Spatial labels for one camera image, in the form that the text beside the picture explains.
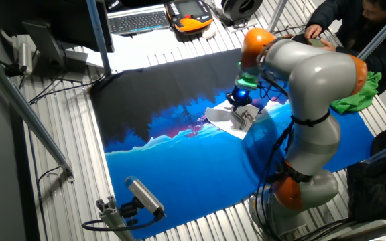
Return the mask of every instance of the blue printed backdrop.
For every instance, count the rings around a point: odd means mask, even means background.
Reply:
[[[253,104],[262,111],[242,141],[210,124],[207,107],[225,100],[231,89],[221,88],[211,98],[199,97],[153,113],[148,140],[135,129],[105,145],[105,155],[118,204],[132,194],[125,179],[135,176],[165,205],[162,222],[133,231],[147,238],[225,208],[257,189],[259,176],[271,146],[290,123],[290,104],[283,98],[273,102],[252,92]],[[277,93],[272,93],[275,100]],[[332,114],[341,125],[338,153],[324,168],[338,171],[369,156],[372,134],[358,114]],[[283,157],[276,153],[275,159]],[[153,216],[140,210],[140,224]]]

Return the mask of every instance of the monitor stand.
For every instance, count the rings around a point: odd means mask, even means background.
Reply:
[[[34,76],[82,82],[88,54],[62,50],[44,21],[24,21],[23,26],[40,51],[33,62]]]

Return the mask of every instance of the desk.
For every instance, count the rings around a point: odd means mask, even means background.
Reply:
[[[259,22],[257,27],[267,28],[267,23],[271,19],[276,4],[276,0],[263,3],[255,14]],[[284,29],[284,26],[287,25],[302,25],[304,21],[301,15],[303,4],[302,0],[289,1],[276,30]],[[308,3],[306,5],[307,13],[310,14],[313,10],[314,6]],[[143,67],[241,47],[244,35],[248,32],[247,29],[237,33],[229,33],[221,24],[217,25],[218,32],[214,39],[207,41],[185,37],[184,42],[178,45],[174,51],[142,53],[141,59],[144,57]],[[326,32],[324,35],[332,42],[337,43],[336,38],[331,33]],[[135,36],[133,40],[144,36]],[[83,51],[84,49],[77,47],[75,50]],[[84,82],[89,83],[94,80],[96,72],[96,68],[89,68]],[[21,91],[27,100],[31,100],[49,84],[49,80],[27,81]],[[53,88],[61,90],[78,85],[78,83],[71,82],[59,84],[57,81],[53,83]],[[53,172],[57,175],[44,177],[40,183],[49,240],[118,240],[112,232],[90,232],[81,228],[81,223],[99,218],[95,201],[114,195],[103,153],[103,144],[87,89],[76,88],[59,92],[55,96],[47,96],[33,105],[33,109],[62,152],[69,158],[76,179],[72,184],[59,181],[58,177],[61,172],[57,170]],[[378,97],[373,100],[373,105],[361,111],[360,115],[374,135],[385,129],[386,108]],[[34,135],[31,137],[31,142],[29,142],[27,131],[25,135],[31,178],[35,180],[43,172],[57,167],[57,164]],[[33,157],[36,160],[37,171],[35,171]],[[339,183],[339,194],[327,204],[302,213],[306,219],[306,226],[300,232],[314,230],[317,226],[348,216],[346,172],[342,170],[334,175]],[[37,194],[37,187],[34,182],[33,189],[34,193]],[[45,240],[43,219],[40,214],[37,195],[35,199],[40,234],[42,240]],[[248,209],[247,202],[239,202],[147,240],[259,240],[251,226]]]

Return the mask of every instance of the orange handheld controller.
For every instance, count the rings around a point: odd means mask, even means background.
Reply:
[[[212,23],[212,13],[202,0],[179,0],[166,3],[172,27],[185,34],[201,32]]]

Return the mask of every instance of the black bag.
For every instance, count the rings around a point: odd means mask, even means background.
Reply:
[[[371,155],[386,147],[386,131],[375,137]],[[386,157],[347,169],[350,218],[358,222],[386,219]]]

